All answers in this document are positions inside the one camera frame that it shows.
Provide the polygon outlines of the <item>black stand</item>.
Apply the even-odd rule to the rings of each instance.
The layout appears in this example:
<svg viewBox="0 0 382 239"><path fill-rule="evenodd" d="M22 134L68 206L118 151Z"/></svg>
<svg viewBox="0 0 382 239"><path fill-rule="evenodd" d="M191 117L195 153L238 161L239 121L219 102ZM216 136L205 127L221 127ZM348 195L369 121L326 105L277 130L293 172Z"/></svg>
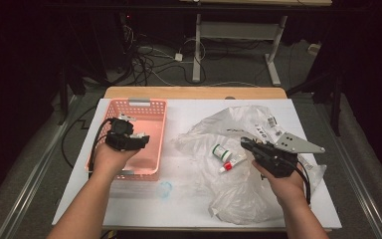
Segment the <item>black stand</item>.
<svg viewBox="0 0 382 239"><path fill-rule="evenodd" d="M342 92L342 72L331 67L319 75L308 78L304 83L286 91L288 97L296 93L312 93L316 104L331 102L329 123L336 136L340 136L339 115Z"/></svg>
<svg viewBox="0 0 382 239"><path fill-rule="evenodd" d="M86 85L84 78L91 79L98 86L110 87L109 82L104 77L101 77L95 73L92 73L85 68L78 65L66 65L62 66L57 74L59 80L60 91L60 119L59 125L62 125L68 117L69 113L69 95L68 90L71 90L75 96L83 96L86 93Z"/></svg>

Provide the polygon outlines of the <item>clear plastic bag with smiley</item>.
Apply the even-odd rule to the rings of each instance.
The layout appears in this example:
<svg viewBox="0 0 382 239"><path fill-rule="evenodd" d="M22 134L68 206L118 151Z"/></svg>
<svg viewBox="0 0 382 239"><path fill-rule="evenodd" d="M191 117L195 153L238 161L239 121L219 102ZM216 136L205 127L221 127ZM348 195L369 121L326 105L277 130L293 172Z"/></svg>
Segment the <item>clear plastic bag with smiley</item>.
<svg viewBox="0 0 382 239"><path fill-rule="evenodd" d="M263 106L229 107L202 119L178 135L173 143L177 150L197 161L204 185L213 193L208 211L212 216L238 225L260 223L280 218L280 207L269 184L257 176L251 166L252 153L241 147L241 137L259 142L277 140L286 131L269 108ZM212 154L216 144L232 153L231 158L245 155L246 160L220 173L225 162ZM326 167L297 156L296 172L304 182L309 198L323 178Z"/></svg>

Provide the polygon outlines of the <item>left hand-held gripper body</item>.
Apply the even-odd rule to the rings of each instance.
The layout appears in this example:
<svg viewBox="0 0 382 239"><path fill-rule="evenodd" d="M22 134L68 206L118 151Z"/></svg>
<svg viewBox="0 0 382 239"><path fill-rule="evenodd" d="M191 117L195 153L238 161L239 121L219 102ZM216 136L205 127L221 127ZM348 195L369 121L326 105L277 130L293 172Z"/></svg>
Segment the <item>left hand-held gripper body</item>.
<svg viewBox="0 0 382 239"><path fill-rule="evenodd" d="M110 129L107 131L105 143L116 150L137 150L139 143L131 138L133 124L124 119L109 120Z"/></svg>

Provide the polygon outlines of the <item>person's left hand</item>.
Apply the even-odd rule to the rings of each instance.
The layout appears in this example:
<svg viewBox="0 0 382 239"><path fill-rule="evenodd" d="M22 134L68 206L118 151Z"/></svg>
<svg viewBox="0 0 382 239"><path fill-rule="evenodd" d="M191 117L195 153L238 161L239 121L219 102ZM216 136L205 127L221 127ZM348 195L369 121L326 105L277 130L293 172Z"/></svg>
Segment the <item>person's left hand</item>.
<svg viewBox="0 0 382 239"><path fill-rule="evenodd" d="M105 143L100 144L95 150L95 168L92 179L112 182L136 154L138 154L138 150L117 151Z"/></svg>

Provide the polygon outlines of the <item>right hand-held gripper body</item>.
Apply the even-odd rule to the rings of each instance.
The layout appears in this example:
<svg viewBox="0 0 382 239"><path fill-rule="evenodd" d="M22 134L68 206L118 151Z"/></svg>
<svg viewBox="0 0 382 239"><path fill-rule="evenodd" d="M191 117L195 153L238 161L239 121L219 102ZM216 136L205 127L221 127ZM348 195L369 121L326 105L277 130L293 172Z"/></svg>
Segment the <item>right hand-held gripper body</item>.
<svg viewBox="0 0 382 239"><path fill-rule="evenodd" d="M277 140L257 142L255 162L276 178L289 177L296 169L300 153L324 153L325 148L285 132Z"/></svg>

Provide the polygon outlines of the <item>white metal desk frame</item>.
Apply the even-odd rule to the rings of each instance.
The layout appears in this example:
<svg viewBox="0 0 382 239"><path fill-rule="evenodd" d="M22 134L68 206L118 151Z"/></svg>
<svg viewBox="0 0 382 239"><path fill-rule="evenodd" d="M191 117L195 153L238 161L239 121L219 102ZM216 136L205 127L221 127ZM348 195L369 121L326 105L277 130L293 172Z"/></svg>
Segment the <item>white metal desk frame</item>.
<svg viewBox="0 0 382 239"><path fill-rule="evenodd" d="M275 57L287 23L287 16L281 16L275 24L238 23L205 21L201 14L196 15L195 48L193 58L192 82L200 83L202 76L201 61L205 53L202 38L234 39L234 40L268 40L272 41L272 50L264 55L265 63L270 74L272 84L279 87L282 83L275 66Z"/></svg>

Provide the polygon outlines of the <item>pink plastic basket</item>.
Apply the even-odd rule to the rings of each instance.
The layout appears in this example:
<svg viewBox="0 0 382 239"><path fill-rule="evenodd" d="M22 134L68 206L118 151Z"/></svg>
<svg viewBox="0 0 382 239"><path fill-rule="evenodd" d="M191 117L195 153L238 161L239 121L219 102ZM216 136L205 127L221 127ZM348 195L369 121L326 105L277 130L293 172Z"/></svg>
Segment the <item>pink plastic basket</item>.
<svg viewBox="0 0 382 239"><path fill-rule="evenodd" d="M100 119L93 147L105 143L109 120L117 118L133 124L133 133L145 132L150 136L145 148L140 148L116 179L157 180L160 164L164 126L167 115L167 102L162 99L108 99L105 113Z"/></svg>

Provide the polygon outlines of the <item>white board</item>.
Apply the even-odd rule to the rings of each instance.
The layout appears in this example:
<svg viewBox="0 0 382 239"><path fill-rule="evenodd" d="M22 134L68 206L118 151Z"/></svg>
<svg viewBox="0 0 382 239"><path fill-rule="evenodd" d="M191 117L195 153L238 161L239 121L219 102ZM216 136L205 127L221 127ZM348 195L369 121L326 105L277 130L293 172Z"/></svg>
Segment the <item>white board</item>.
<svg viewBox="0 0 382 239"><path fill-rule="evenodd" d="M161 151L161 169L157 181L116 180L110 189L103 229L118 230L170 230L170 231L284 231L285 222L276 198L273 212L280 216L266 222L236 225L222 222L209 215L208 189L199 184L202 170L198 169L197 159L190 159L168 142L178 133L186 132L192 125L205 117L232 106L268 107L280 125L291 133L305 138L305 133L291 100L167 100L167 123ZM92 133L98 128L97 118L103 114L109 100L101 100L97 106L91 129L73 169L62 200L52 224L56 224L68 208L81 187L86 183L85 170L87 153L91 152ZM167 194L156 195L167 182L172 189ZM312 211L326 230L341 228L328 189L321 179L319 188L312 199Z"/></svg>

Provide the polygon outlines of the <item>person's right hand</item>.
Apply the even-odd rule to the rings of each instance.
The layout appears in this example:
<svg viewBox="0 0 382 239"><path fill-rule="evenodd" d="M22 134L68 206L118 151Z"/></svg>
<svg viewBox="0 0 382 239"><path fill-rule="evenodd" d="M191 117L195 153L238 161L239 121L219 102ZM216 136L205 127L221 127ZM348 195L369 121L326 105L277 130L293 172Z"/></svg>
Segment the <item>person's right hand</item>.
<svg viewBox="0 0 382 239"><path fill-rule="evenodd" d="M307 205L303 181L296 172L289 177L276 178L254 160L252 165L267 179L282 208L296 209Z"/></svg>

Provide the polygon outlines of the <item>white jar with green band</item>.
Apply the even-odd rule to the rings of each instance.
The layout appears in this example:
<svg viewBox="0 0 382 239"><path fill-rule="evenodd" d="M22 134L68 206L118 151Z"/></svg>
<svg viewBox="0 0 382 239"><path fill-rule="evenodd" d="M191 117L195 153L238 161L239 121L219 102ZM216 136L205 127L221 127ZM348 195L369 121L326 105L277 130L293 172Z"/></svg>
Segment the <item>white jar with green band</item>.
<svg viewBox="0 0 382 239"><path fill-rule="evenodd" d="M223 162L228 161L230 156L232 155L231 151L222 146L221 144L216 144L213 147L212 154Z"/></svg>

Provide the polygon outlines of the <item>clear bluish round lid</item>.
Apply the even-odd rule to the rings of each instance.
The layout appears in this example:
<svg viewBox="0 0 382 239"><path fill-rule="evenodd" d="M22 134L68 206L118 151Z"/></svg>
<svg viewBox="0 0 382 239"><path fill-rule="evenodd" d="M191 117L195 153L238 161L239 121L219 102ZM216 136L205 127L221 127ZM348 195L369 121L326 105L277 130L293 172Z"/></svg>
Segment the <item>clear bluish round lid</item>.
<svg viewBox="0 0 382 239"><path fill-rule="evenodd" d="M162 181L156 187L156 195L160 198L167 198L172 191L172 184L168 181Z"/></svg>

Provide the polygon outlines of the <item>aluminium rail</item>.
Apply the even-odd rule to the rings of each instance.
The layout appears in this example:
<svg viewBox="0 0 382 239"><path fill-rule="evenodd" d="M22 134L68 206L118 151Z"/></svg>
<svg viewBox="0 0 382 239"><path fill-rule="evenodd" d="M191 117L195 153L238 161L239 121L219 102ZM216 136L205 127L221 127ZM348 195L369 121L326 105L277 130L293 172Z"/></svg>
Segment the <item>aluminium rail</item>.
<svg viewBox="0 0 382 239"><path fill-rule="evenodd" d="M80 96L72 96L68 102L68 110L58 118L58 123L52 130L51 135L45 140L43 152L31 170L23 188L21 189L12 208L0 227L0 239L12 239L16 234L30 204L32 203L38 188L51 164L52 156L60 142L64 132L68 128L69 121L73 118L73 113L78 109L82 101Z"/></svg>
<svg viewBox="0 0 382 239"><path fill-rule="evenodd" d="M326 107L323 105L316 105L316 110L319 113L321 120L325 124L325 128L331 135L334 145L337 147L338 159L342 165L342 170L346 174L346 178L351 185L357 201L366 217L376 239L382 239L382 216L378 210L377 204L368 192L365 183L363 182L355 164L344 146L341 138L337 136L330 126L329 116Z"/></svg>

